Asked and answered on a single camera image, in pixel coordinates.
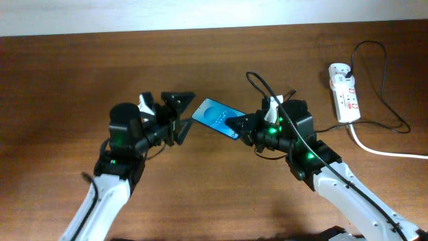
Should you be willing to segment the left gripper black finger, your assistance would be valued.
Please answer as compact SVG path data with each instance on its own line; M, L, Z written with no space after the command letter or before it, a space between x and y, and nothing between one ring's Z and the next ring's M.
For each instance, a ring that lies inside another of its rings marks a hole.
M178 145L183 144L192 124L193 124L192 118L186 118L177 122L176 129L175 129L175 142Z
M162 92L161 99L177 114L182 114L196 97L194 92Z

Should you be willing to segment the blue smartphone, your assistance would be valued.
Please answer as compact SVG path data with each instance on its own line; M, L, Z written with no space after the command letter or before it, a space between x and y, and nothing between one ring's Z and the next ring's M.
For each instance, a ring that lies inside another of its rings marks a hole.
M193 113L192 119L226 137L237 140L239 135L225 124L225 120L243 115L245 115L244 112L206 98Z

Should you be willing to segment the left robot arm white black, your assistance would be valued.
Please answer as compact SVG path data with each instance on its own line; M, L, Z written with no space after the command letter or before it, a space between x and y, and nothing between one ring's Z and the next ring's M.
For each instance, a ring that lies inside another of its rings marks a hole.
M142 177L153 147L182 145L193 121L181 119L194 92L162 92L162 104L150 92L138 104L123 102L110 110L110 133L100 146L90 188L61 240L104 240Z

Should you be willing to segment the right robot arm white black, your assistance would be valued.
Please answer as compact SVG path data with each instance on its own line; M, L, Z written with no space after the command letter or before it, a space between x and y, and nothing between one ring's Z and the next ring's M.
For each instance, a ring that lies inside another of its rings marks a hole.
M400 216L361 183L341 156L317 139L312 115L303 100L278 106L278 123L266 111L231 117L225 124L255 148L286 153L294 177L327 199L366 240L426 240L427 232Z

